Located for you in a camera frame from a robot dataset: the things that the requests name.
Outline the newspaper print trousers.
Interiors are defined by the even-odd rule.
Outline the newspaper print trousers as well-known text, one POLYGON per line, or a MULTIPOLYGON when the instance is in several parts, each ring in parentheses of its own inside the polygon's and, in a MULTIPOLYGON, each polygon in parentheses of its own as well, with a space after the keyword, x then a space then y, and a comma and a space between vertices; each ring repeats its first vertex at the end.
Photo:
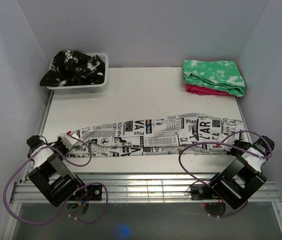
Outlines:
POLYGON ((139 119, 104 123, 73 131, 87 145, 78 142, 67 154, 70 158, 177 155, 186 146, 190 154, 224 154, 224 146, 205 142, 232 139, 248 141, 244 123, 202 113, 172 115, 160 119, 139 119))

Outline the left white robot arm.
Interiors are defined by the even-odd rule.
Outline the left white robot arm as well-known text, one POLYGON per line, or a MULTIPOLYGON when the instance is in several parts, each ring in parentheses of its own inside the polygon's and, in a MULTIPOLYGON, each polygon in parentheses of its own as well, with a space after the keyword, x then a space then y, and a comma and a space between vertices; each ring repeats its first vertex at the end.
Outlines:
POLYGON ((87 187, 63 162, 64 157, 81 139, 73 132, 67 132, 49 144, 39 135, 31 136, 28 157, 33 161, 33 169, 28 178, 55 207, 65 200, 82 201, 88 197, 87 187))

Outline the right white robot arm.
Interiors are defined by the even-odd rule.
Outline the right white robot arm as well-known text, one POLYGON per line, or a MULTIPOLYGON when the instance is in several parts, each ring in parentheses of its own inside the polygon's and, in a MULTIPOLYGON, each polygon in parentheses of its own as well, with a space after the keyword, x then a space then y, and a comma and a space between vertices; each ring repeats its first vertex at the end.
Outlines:
POLYGON ((221 173, 217 173, 207 185, 207 194, 213 198, 221 197, 236 210, 267 181, 261 167, 275 148, 275 143, 267 136, 262 136, 254 143, 240 140, 225 141, 233 145, 227 154, 235 159, 221 173))

